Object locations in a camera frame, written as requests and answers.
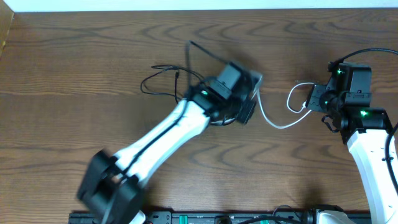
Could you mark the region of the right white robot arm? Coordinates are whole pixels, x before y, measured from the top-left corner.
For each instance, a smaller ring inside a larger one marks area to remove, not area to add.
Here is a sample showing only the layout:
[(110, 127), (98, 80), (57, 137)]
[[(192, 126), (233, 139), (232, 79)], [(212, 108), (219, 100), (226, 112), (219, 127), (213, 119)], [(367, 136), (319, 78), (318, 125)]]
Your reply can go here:
[(313, 85), (305, 106), (324, 113), (322, 122), (340, 133), (359, 170), (372, 223), (397, 223), (397, 129), (370, 100), (368, 87)]

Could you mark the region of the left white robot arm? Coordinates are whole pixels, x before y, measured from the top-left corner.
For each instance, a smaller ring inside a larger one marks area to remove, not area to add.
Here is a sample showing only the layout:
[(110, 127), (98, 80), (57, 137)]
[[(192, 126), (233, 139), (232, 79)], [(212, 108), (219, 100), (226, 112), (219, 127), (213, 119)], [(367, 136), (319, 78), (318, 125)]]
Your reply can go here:
[(178, 148), (226, 113), (247, 123), (256, 104), (251, 94), (262, 84), (262, 74), (222, 72), (211, 81), (189, 87), (176, 108), (140, 140), (113, 156), (101, 150), (92, 157), (76, 197), (97, 220), (144, 223), (144, 189)]

